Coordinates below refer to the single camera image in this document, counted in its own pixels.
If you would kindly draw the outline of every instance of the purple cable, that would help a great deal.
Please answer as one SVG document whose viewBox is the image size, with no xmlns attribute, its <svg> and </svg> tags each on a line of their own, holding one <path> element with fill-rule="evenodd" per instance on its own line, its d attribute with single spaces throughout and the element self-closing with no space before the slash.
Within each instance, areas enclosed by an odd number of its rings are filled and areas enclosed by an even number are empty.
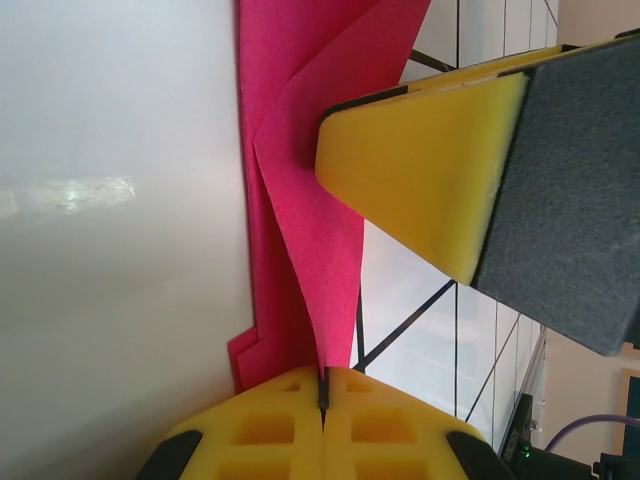
<svg viewBox="0 0 640 480">
<path fill-rule="evenodd" d="M 576 428 L 583 427 L 585 425 L 589 425 L 591 423 L 600 423 L 600 422 L 615 422 L 615 423 L 624 423 L 625 425 L 631 425 L 633 427 L 640 427 L 640 419 L 625 417 L 624 415 L 591 415 L 589 417 L 579 418 L 575 422 L 571 422 L 569 425 L 560 430 L 555 437 L 549 442 L 545 451 L 551 452 L 554 448 L 558 446 L 558 444 L 562 441 L 564 437 L 573 432 Z"/>
</svg>

